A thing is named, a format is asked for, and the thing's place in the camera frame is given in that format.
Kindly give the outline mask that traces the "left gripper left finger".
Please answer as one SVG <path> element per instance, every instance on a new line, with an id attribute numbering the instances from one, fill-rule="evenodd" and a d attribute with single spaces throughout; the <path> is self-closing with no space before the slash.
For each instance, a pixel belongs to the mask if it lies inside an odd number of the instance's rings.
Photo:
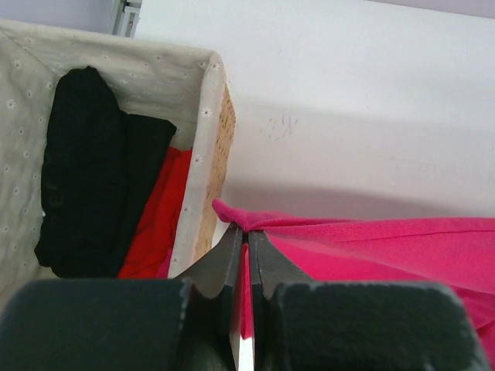
<path id="1" fill-rule="evenodd" d="M 3 370 L 233 370 L 230 326 L 243 233 L 173 279 L 50 279 L 1 316 Z"/>

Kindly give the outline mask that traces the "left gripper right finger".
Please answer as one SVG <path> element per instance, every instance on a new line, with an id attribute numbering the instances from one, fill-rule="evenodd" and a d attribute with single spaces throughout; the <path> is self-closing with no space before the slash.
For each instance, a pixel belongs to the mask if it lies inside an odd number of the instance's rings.
<path id="1" fill-rule="evenodd" d="M 256 370 L 488 370 L 460 299 L 419 281 L 315 281 L 247 236 Z"/>

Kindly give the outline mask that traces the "pink t shirt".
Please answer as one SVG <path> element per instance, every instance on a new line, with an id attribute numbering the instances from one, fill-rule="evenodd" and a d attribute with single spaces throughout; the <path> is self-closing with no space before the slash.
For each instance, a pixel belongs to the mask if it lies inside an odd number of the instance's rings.
<path id="1" fill-rule="evenodd" d="M 220 199 L 213 209 L 245 232 L 265 232 L 317 281 L 435 281 L 451 287 L 494 361 L 492 218 L 305 219 L 238 209 Z"/>

